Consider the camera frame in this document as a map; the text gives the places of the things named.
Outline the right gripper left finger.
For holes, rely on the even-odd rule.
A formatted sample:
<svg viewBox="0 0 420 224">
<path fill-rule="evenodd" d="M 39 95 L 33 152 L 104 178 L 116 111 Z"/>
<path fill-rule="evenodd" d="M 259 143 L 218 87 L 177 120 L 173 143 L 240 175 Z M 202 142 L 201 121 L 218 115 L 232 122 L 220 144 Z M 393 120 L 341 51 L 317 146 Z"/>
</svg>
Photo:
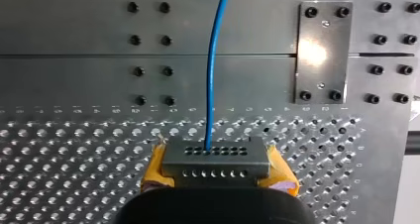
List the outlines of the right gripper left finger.
<svg viewBox="0 0 420 224">
<path fill-rule="evenodd" d="M 141 192 L 157 188 L 174 187 L 174 179 L 165 177 L 161 171 L 165 148 L 165 144 L 158 144 L 153 147 L 151 160 L 141 181 Z"/>
</svg>

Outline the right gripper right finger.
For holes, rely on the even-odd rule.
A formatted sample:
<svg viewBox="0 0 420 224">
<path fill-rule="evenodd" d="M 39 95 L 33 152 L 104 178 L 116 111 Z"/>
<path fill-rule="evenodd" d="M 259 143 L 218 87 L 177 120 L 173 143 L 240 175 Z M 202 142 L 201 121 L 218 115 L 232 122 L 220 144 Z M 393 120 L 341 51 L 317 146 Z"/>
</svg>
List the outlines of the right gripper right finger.
<svg viewBox="0 0 420 224">
<path fill-rule="evenodd" d="M 269 161 L 268 176 L 259 179 L 258 186 L 297 196 L 300 189 L 299 181 L 280 151 L 276 146 L 268 146 L 266 154 Z"/>
</svg>

